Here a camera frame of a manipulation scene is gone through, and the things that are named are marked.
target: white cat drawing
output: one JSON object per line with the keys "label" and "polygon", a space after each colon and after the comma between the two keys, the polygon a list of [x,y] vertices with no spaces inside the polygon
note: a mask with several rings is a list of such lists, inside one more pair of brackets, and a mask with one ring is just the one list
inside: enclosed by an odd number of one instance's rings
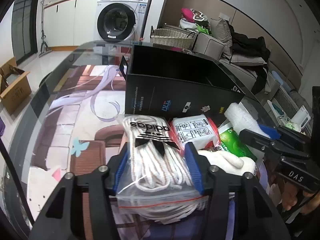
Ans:
{"label": "white cat drawing", "polygon": [[48,197],[61,179],[60,166],[45,171],[30,167],[27,187],[27,201],[34,220],[38,217]]}

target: human hand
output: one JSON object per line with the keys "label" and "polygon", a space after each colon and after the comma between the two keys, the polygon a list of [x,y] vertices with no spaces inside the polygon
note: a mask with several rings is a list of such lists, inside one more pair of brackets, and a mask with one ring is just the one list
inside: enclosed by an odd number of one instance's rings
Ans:
{"label": "human hand", "polygon": [[[284,185],[284,192],[282,193],[282,206],[285,208],[285,210],[290,210],[295,204],[297,204],[297,193],[298,188],[294,185],[292,185],[289,182],[286,182]],[[313,196],[312,193],[303,192],[303,195],[305,197],[311,197]],[[318,205],[320,205],[320,193],[318,193],[313,199],[311,199],[306,205],[303,206],[303,208],[300,210],[300,213],[302,214],[309,214],[313,210],[315,210]]]}

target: glass table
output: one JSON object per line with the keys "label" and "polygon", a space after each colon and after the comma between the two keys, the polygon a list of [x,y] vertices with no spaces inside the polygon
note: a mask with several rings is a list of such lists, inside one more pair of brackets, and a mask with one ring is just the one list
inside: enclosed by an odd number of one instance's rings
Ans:
{"label": "glass table", "polygon": [[[79,46],[59,64],[39,85],[27,106],[12,139],[9,156],[22,182],[28,205],[34,218],[51,194],[59,179],[66,172],[81,175],[108,163],[111,156],[119,153],[124,131],[115,120],[117,114],[124,113],[125,80],[118,72],[113,81],[94,98],[88,96],[100,83],[105,65],[119,65],[124,56],[128,62],[133,46],[157,46],[145,42],[107,43],[89,42]],[[182,50],[180,53],[192,53]],[[245,93],[242,104],[260,124],[274,126],[274,122],[255,96],[223,64],[214,61]],[[75,94],[81,100],[70,105],[51,108],[60,97],[71,98]],[[88,148],[80,157],[71,152],[73,145],[89,142]],[[21,208],[17,189],[8,169],[4,174],[3,203],[6,215],[18,234],[27,236],[29,224]],[[112,199],[112,208],[119,234],[123,239],[144,239],[150,235],[161,235],[170,239],[173,235],[192,239],[200,227],[202,214],[194,212],[181,224],[163,230],[157,223],[138,215],[121,216],[117,202]],[[88,208],[88,196],[84,196],[84,206]],[[84,211],[86,238],[92,239],[88,210]]]}

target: screw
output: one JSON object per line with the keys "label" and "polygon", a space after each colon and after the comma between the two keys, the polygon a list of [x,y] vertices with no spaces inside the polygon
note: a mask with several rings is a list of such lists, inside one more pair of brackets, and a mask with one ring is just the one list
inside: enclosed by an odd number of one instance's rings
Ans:
{"label": "screw", "polygon": [[64,175],[65,179],[71,179],[73,177],[73,173],[72,172],[68,172]]}
{"label": "screw", "polygon": [[108,170],[108,166],[106,166],[106,165],[102,165],[99,167],[99,171],[101,171],[101,172],[105,172],[107,170]]}
{"label": "screw", "polygon": [[216,165],[211,165],[211,166],[209,167],[209,169],[210,169],[210,171],[212,171],[212,172],[216,172],[216,171],[219,170],[219,167],[216,166]]}
{"label": "screw", "polygon": [[244,176],[247,178],[247,179],[252,179],[253,178],[253,174],[251,172],[245,172],[244,173]]}

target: white cabinet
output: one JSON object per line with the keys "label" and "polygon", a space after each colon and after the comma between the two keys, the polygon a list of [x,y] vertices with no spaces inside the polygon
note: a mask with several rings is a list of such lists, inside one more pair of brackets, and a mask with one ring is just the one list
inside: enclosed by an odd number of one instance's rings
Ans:
{"label": "white cabinet", "polygon": [[80,46],[93,41],[97,1],[68,0],[44,9],[48,46]]}
{"label": "white cabinet", "polygon": [[76,0],[68,0],[44,10],[44,33],[49,47],[73,46]]}
{"label": "white cabinet", "polygon": [[98,0],[76,0],[74,45],[79,46],[83,43],[93,41],[97,1]]}
{"label": "white cabinet", "polygon": [[56,28],[57,6],[58,5],[53,5],[44,9],[44,34],[46,35],[45,41],[49,47],[58,46],[59,44],[56,36],[56,33],[58,32],[58,29]]}

